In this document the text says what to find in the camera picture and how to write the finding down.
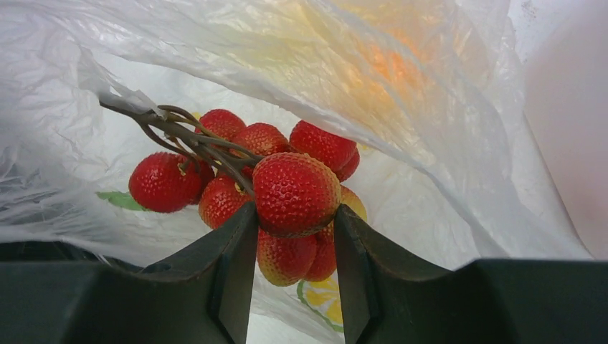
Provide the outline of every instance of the strawberry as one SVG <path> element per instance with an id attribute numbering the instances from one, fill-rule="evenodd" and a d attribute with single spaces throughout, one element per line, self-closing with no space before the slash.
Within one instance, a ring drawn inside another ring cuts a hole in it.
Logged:
<path id="1" fill-rule="evenodd" d="M 357 148 L 354 141 L 328 133 L 303 120 L 293 127 L 289 142 L 297 151 L 326 164 L 333 172 L 343 168 Z"/>
<path id="2" fill-rule="evenodd" d="M 301 280 L 315 260 L 314 236 L 277 238 L 260 230 L 257 235 L 257 265 L 266 280 L 287 287 Z"/>
<path id="3" fill-rule="evenodd" d="M 232 142 L 259 156 L 270 156 L 291 151 L 287 138 L 277 127 L 266 123 L 255 123 L 247 126 L 232 139 Z M 235 155 L 242 155 L 234 149 L 230 152 Z M 242 172 L 246 177 L 251 178 L 253 169 L 245 167 Z"/>
<path id="4" fill-rule="evenodd" d="M 205 188 L 199 203 L 199 215 L 211 229 L 218 229 L 245 203 L 252 200 L 232 178 L 220 176 Z"/>
<path id="5" fill-rule="evenodd" d="M 363 220 L 367 221 L 367 213 L 363 203 L 349 188 L 342 186 L 342 203 L 350 206 Z M 322 231 L 315 234 L 317 252 L 315 261 L 306 272 L 304 280 L 321 282 L 328 279 L 336 270 L 336 248 L 333 245 L 333 221 Z"/>
<path id="6" fill-rule="evenodd" d="M 234 113 L 225 109 L 214 109 L 199 118 L 199 122 L 213 134 L 225 140 L 232 140 L 239 131 L 245 129 L 245 123 Z"/>
<path id="7" fill-rule="evenodd" d="M 306 237 L 333 219 L 340 182 L 320 161 L 298 153 L 267 156 L 253 170 L 260 226 L 275 237 Z"/>
<path id="8" fill-rule="evenodd" d="M 157 152 L 144 158 L 129 178 L 129 192 L 141 206 L 158 213 L 183 209 L 201 194 L 203 180 L 184 156 Z"/>
<path id="9" fill-rule="evenodd" d="M 207 187 L 209 182 L 213 178 L 215 178 L 215 173 L 213 172 L 213 168 L 211 168 L 211 166 L 209 166 L 208 163 L 206 163 L 204 161 L 199 161 L 199 166 L 201 168 L 200 173 L 199 173 L 199 176 L 201 177 L 201 192 L 199 192 L 192 199 L 192 201 L 189 203 L 191 205 L 196 205 L 201 201 L 201 196 L 203 194 L 204 189 Z"/>
<path id="10" fill-rule="evenodd" d="M 353 157 L 348 161 L 348 163 L 346 163 L 346 165 L 344 165 L 343 168 L 336 172 L 338 180 L 340 182 L 343 182 L 346 179 L 350 178 L 359 167 L 360 160 L 361 156 L 359 155 L 359 151 L 355 148 L 355 153 L 353 154 Z"/>

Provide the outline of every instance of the white plastic bag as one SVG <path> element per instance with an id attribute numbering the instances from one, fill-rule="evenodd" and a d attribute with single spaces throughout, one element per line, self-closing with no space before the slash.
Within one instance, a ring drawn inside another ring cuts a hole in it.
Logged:
<path id="1" fill-rule="evenodd" d="M 99 199 L 159 150 L 102 110 L 227 108 L 375 149 L 346 182 L 370 224 L 454 269 L 479 256 L 588 259 L 523 121 L 508 0 L 0 0 L 0 240 L 60 239 L 150 264 L 208 232 Z M 340 340 L 256 276 L 252 311 Z"/>

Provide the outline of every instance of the yellow citrus slice print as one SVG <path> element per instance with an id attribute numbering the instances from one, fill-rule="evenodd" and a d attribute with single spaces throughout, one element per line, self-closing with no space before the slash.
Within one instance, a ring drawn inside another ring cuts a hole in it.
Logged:
<path id="1" fill-rule="evenodd" d="M 298 298 L 336 332 L 343 333 L 342 304 L 336 274 L 322 282 L 300 281 Z"/>

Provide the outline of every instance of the green leaf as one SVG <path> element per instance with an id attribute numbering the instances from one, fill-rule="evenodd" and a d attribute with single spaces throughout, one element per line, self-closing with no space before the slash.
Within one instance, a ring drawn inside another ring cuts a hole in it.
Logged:
<path id="1" fill-rule="evenodd" d="M 128 192 L 110 191 L 97 192 L 96 194 L 100 199 L 104 199 L 119 208 L 134 211 L 150 211 L 140 206 L 139 203 L 137 203 Z"/>

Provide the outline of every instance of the plastic bag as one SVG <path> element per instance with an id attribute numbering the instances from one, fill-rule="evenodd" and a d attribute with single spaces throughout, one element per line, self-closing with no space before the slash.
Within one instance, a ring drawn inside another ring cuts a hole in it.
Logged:
<path id="1" fill-rule="evenodd" d="M 116 207 L 159 150 L 99 92 L 352 138 L 370 224 L 454 269 L 588 259 L 528 132 L 506 0 L 0 1 L 0 241 L 64 240 L 150 264 L 208 232 L 194 207 Z M 252 311 L 335 329 L 256 275 Z"/>

